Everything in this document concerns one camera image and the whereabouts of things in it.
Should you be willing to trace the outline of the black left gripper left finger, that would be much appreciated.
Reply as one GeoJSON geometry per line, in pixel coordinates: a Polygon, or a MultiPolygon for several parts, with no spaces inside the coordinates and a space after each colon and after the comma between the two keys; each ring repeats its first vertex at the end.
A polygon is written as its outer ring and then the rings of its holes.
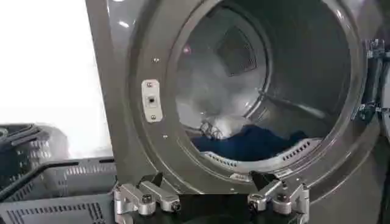
{"type": "Polygon", "coordinates": [[[177,194],[161,188],[163,173],[145,175],[133,183],[116,183],[113,188],[114,218],[116,223],[135,223],[132,214],[152,217],[157,211],[178,214],[181,201],[177,194]]]}

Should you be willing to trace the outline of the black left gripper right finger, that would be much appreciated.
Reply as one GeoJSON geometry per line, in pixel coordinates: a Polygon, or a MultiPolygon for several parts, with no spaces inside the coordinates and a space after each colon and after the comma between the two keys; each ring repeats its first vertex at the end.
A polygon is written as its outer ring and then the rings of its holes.
{"type": "Polygon", "coordinates": [[[271,208],[271,215],[294,215],[294,223],[307,224],[310,219],[310,188],[300,179],[282,180],[273,173],[250,171],[257,191],[247,196],[249,211],[253,214],[271,208]]]}

